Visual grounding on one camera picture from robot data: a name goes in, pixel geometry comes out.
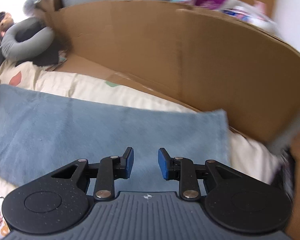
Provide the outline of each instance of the blue fabric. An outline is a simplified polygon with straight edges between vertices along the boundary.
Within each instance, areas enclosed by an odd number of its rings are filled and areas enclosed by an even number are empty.
[[[117,191],[178,191],[177,181],[162,178],[158,149],[229,165],[227,135],[223,110],[148,111],[0,86],[0,176],[18,186],[76,159],[96,163],[131,146],[131,176],[115,181]]]

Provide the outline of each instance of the ribbed surface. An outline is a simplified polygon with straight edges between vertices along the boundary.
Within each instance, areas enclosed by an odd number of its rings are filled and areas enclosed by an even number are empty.
[[[111,202],[96,204],[75,228],[53,236],[27,236],[18,232],[6,240],[288,240],[282,232],[267,236],[240,236],[212,223],[198,203],[182,201],[174,192],[122,192]]]

